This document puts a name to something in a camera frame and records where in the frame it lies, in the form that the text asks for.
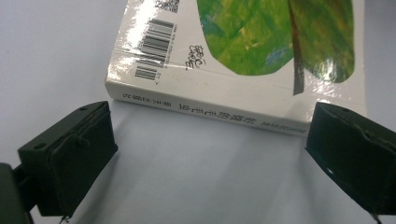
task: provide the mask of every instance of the barcode label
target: barcode label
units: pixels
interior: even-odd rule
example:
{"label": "barcode label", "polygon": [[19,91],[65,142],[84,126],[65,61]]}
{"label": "barcode label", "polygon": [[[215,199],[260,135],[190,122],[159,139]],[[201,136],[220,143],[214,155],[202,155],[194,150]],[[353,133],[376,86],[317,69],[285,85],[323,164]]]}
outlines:
{"label": "barcode label", "polygon": [[143,78],[154,80],[155,76],[157,75],[157,69],[143,67],[143,66],[138,65],[136,67],[136,72],[134,73],[134,75],[136,77],[143,77]]}
{"label": "barcode label", "polygon": [[139,63],[164,67],[173,28],[174,24],[167,21],[152,19],[148,22],[148,30],[139,45]]}

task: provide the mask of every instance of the book cover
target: book cover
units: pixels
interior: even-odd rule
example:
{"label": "book cover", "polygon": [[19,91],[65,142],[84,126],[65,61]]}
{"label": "book cover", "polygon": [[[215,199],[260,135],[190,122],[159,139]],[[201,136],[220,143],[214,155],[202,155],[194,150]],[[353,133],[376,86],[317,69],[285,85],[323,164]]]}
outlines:
{"label": "book cover", "polygon": [[364,2],[129,0],[114,99],[307,136],[316,102],[366,114]]}

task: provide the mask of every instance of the green cover illustration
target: green cover illustration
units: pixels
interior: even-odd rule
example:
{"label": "green cover illustration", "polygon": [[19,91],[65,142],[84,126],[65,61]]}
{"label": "green cover illustration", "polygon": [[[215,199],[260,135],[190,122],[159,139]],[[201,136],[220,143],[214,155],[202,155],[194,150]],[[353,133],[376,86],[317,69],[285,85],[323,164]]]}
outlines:
{"label": "green cover illustration", "polygon": [[304,69],[340,83],[354,71],[351,0],[197,0],[214,58],[245,76],[269,75],[294,58],[294,94]]}

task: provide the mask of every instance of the book spine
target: book spine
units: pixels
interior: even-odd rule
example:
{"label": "book spine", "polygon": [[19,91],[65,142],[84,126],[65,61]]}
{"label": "book spine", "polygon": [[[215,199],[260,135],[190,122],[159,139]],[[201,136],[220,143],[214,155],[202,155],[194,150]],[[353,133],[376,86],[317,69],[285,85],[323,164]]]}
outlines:
{"label": "book spine", "polygon": [[227,121],[279,133],[307,136],[309,124],[293,122],[288,119],[272,118],[241,109],[212,105],[205,102],[181,98],[163,92],[141,89],[136,86],[107,81],[106,89],[111,98],[139,105],[190,114],[203,118]]}

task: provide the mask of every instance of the white background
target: white background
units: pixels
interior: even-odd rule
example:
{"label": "white background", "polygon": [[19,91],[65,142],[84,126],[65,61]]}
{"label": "white background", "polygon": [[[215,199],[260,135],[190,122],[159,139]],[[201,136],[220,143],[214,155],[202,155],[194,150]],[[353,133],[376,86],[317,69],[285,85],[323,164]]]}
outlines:
{"label": "white background", "polygon": [[[319,169],[304,138],[111,100],[104,79],[125,5],[0,2],[1,162],[16,167],[23,144],[108,100],[120,150],[71,223],[375,223]],[[364,37],[368,117],[393,131],[395,11],[393,0],[367,1]]]}

